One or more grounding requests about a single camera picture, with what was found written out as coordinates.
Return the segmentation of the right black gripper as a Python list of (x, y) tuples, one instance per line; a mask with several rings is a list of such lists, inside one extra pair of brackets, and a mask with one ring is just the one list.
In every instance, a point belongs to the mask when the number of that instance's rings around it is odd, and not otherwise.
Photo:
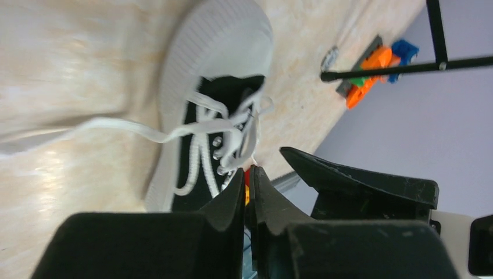
[(396, 197), (319, 194), (312, 218), (426, 221), (440, 235), (460, 276), (492, 275), (492, 216), (474, 218), (434, 210), (440, 193), (435, 181), (333, 163), (288, 146), (279, 151), (294, 172), (319, 192), (369, 192)]

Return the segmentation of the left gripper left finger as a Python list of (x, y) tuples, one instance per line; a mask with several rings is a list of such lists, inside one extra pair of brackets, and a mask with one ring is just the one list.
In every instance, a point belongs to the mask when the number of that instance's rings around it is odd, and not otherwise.
[(200, 278), (241, 278), (244, 247), (245, 173), (200, 209), (205, 217), (199, 249)]

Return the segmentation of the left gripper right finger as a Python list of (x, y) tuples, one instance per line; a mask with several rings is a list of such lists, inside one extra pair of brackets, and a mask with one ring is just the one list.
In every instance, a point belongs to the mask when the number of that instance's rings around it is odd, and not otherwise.
[(249, 169), (249, 229), (253, 269), (258, 278), (297, 278), (290, 224), (311, 222), (268, 178), (264, 168)]

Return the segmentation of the white shoelace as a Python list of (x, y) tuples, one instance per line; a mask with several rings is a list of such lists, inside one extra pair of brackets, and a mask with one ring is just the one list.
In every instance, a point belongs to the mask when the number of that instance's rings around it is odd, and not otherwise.
[(251, 158), (258, 143), (259, 117), (273, 110), (271, 98), (262, 92), (248, 91), (237, 111), (229, 114), (226, 106), (204, 94), (194, 93), (189, 101), (198, 106), (198, 122), (183, 124), (166, 134), (154, 128), (125, 119), (95, 117), (74, 127), (31, 133), (26, 137), (11, 138), (1, 142), (1, 158), (35, 150), (54, 142), (66, 140), (79, 131), (95, 128), (112, 128), (136, 133), (150, 141), (165, 144), (191, 135), (188, 178), (185, 185), (175, 190), (178, 196), (188, 195), (198, 181), (199, 168), (203, 168), (209, 191), (216, 197), (224, 190), (237, 169)]

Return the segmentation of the black white canvas sneaker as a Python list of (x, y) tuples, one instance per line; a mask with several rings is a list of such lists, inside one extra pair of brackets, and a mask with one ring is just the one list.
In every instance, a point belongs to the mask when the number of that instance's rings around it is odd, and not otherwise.
[(274, 38), (255, 1), (202, 1), (175, 32), (159, 84), (162, 146), (144, 206), (195, 211), (253, 155)]

